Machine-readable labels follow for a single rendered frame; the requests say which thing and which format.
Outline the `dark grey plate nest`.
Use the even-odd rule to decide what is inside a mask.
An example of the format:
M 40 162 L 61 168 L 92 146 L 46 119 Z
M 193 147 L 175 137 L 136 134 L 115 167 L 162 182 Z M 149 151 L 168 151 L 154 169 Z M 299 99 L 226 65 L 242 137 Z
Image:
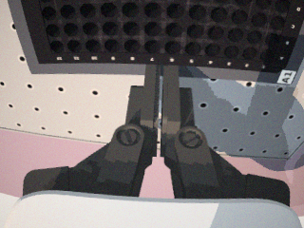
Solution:
M 112 74 L 144 75 L 146 65 L 136 64 L 39 64 L 30 39 L 28 25 L 21 0 L 8 0 L 11 17 L 31 74 Z M 304 58 L 304 22 L 288 65 L 278 73 L 210 68 L 202 66 L 179 66 L 180 77 L 221 79 L 290 85 Z

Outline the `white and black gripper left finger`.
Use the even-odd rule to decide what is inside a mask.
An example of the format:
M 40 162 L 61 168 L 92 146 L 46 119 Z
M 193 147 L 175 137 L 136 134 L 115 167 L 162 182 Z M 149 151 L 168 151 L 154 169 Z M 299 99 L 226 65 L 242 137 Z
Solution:
M 161 65 L 146 65 L 144 84 L 130 87 L 125 124 L 114 131 L 111 141 L 74 167 L 29 171 L 23 196 L 60 190 L 138 197 L 145 169 L 157 157 L 160 77 Z

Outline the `grey perforated breadboard plate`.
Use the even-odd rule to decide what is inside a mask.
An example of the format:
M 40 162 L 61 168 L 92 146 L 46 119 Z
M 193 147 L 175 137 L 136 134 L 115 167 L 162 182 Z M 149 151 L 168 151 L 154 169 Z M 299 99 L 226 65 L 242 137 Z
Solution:
M 125 123 L 131 86 L 144 75 L 31 74 L 0 0 L 0 129 L 110 143 Z M 304 144 L 304 58 L 291 85 L 180 77 L 191 87 L 195 127 L 222 157 L 289 160 Z

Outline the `black well plate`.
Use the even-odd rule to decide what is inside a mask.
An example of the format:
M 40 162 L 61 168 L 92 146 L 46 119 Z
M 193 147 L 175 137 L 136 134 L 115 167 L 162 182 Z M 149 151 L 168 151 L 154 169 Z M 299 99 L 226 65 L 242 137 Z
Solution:
M 304 21 L 304 0 L 21 0 L 21 4 L 39 64 L 278 73 L 288 65 Z

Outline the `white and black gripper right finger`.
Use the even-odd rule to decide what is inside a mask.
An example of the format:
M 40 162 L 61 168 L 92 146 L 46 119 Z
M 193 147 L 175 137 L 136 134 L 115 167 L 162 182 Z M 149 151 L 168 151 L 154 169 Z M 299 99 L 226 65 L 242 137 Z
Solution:
M 208 146 L 195 127 L 192 88 L 180 87 L 179 66 L 163 65 L 160 157 L 170 169 L 174 199 L 264 199 L 290 207 L 286 182 L 243 175 Z

